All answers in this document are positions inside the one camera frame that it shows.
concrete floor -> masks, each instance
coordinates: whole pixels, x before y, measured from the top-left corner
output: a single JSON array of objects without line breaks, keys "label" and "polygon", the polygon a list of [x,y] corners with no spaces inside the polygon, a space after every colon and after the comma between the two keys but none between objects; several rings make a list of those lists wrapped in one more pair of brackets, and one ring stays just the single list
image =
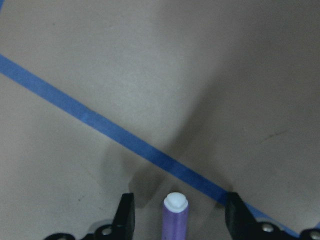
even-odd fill
[{"label": "concrete floor", "polygon": [[[5,0],[0,53],[296,232],[320,221],[320,2]],[[188,240],[231,239],[208,196],[0,74],[0,239],[82,238],[134,192]]]}]

scuff mark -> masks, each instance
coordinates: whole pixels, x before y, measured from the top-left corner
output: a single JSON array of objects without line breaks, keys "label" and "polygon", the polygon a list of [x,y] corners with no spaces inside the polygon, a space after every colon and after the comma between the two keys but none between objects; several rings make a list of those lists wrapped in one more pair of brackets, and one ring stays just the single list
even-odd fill
[{"label": "scuff mark", "polygon": [[98,184],[98,186],[100,186],[101,188],[103,188],[102,185],[100,185],[99,181],[97,180],[97,178],[88,170],[88,168],[86,166],[81,165],[81,167],[86,171],[86,173],[96,182],[96,184]]},{"label": "scuff mark", "polygon": [[82,195],[81,197],[78,198],[78,202],[81,202],[82,199],[84,199],[85,195]]},{"label": "scuff mark", "polygon": [[275,132],[274,134],[270,134],[269,136],[267,136],[266,138],[264,138],[264,139],[260,142],[260,144],[264,143],[265,141],[267,141],[267,140],[269,140],[269,139],[272,139],[272,138],[277,137],[277,136],[279,136],[279,135],[285,134],[285,133],[287,133],[287,132],[288,132],[288,130],[284,130],[284,131]]}]

black plastic bracket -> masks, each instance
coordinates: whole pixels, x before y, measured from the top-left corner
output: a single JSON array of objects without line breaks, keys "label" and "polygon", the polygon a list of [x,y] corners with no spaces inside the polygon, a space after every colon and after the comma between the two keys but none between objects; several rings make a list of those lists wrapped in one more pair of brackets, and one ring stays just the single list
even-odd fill
[{"label": "black plastic bracket", "polygon": [[225,223],[233,240],[320,240],[318,228],[303,230],[297,238],[271,222],[258,222],[236,192],[227,194]]},{"label": "black plastic bracket", "polygon": [[[132,240],[135,229],[135,200],[133,193],[121,197],[112,224],[98,227],[81,240]],[[76,240],[68,233],[55,233],[44,240]]]}]

blue tape line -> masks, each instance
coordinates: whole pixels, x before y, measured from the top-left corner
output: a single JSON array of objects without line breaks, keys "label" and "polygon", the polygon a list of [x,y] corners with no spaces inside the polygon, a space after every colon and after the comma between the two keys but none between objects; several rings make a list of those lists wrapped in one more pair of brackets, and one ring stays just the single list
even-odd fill
[{"label": "blue tape line", "polygon": [[[226,190],[151,146],[124,128],[108,120],[104,116],[90,110],[79,101],[58,90],[1,54],[0,73],[52,103],[56,107],[64,110],[76,119],[108,136],[159,168],[189,184],[218,203],[222,205],[226,204]],[[247,206],[256,218],[264,217],[272,219],[253,206],[249,204],[247,204]],[[283,226],[283,228],[291,235],[297,236],[297,234],[289,228],[285,226]]]},{"label": "blue tape line", "polygon": [[4,4],[4,1],[5,0],[0,0],[0,12],[1,12],[1,9],[2,9],[2,5]]}]

purple marker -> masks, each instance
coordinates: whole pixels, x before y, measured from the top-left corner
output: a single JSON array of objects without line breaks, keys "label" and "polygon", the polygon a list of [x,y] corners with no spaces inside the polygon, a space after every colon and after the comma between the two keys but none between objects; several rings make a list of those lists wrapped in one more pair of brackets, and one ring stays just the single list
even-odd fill
[{"label": "purple marker", "polygon": [[186,240],[188,200],[180,192],[169,193],[163,201],[162,240]]}]

